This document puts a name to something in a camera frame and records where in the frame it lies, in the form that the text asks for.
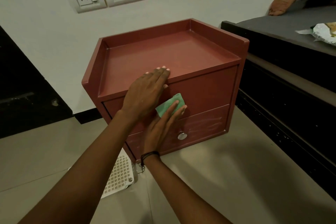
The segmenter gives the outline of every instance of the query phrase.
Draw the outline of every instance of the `green cloth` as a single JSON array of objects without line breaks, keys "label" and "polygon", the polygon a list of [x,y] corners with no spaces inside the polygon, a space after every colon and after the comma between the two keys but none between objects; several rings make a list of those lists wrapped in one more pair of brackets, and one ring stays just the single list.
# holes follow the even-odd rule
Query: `green cloth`
[{"label": "green cloth", "polygon": [[178,100],[179,103],[177,105],[177,107],[175,108],[175,110],[173,111],[176,112],[179,108],[181,108],[182,106],[185,105],[184,100],[181,96],[181,93],[177,93],[176,95],[174,95],[171,99],[168,99],[166,102],[162,103],[161,105],[159,105],[157,108],[155,108],[155,110],[157,111],[157,114],[162,117],[162,115],[167,111],[167,109],[176,101]]}]

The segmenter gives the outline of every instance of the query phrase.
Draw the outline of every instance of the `drawer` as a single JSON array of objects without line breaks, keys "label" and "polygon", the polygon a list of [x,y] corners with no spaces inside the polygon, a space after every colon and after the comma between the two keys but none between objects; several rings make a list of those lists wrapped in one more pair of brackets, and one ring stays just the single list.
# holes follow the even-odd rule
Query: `drawer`
[{"label": "drawer", "polygon": [[[181,93],[188,108],[182,118],[193,116],[216,107],[230,103],[235,83],[237,66],[202,74],[197,77],[169,84],[162,94],[159,104],[165,102],[173,95]],[[124,97],[105,101],[104,105],[113,117],[121,109]],[[141,132],[148,125],[148,120],[139,123],[132,133]]]},{"label": "drawer", "polygon": [[[178,120],[170,129],[159,152],[161,155],[219,136],[225,132],[229,104]],[[177,137],[180,132],[187,134],[183,140]],[[137,161],[143,148],[144,132],[128,136],[126,142]]]}]

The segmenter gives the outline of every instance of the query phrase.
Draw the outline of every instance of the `forearm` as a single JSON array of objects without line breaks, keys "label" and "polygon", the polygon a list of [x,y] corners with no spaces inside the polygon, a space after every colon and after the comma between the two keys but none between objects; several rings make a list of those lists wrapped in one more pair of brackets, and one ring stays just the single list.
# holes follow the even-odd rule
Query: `forearm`
[{"label": "forearm", "polygon": [[173,171],[161,162],[159,157],[156,155],[147,157],[145,165],[161,188],[181,224],[231,223],[198,196]]},{"label": "forearm", "polygon": [[89,223],[135,120],[122,111],[20,223]]}]

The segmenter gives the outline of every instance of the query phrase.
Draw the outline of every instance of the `white wall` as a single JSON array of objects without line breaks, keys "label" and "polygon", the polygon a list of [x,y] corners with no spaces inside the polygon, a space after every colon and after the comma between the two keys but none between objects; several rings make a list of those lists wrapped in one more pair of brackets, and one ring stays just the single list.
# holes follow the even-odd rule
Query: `white wall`
[{"label": "white wall", "polygon": [[145,0],[76,14],[67,0],[0,0],[0,25],[74,113],[94,108],[81,85],[99,37],[186,18],[214,26],[263,16],[272,0]]}]

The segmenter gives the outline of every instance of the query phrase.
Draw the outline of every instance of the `black bracelet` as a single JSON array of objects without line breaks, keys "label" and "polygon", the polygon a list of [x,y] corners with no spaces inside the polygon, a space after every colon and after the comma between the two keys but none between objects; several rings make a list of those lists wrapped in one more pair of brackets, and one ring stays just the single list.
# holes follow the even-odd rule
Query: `black bracelet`
[{"label": "black bracelet", "polygon": [[160,157],[160,154],[159,154],[158,151],[151,151],[149,153],[145,153],[145,154],[141,155],[141,169],[142,170],[144,170],[144,168],[145,168],[145,164],[144,164],[145,158],[147,158],[148,156],[153,155],[153,154],[158,155]]}]

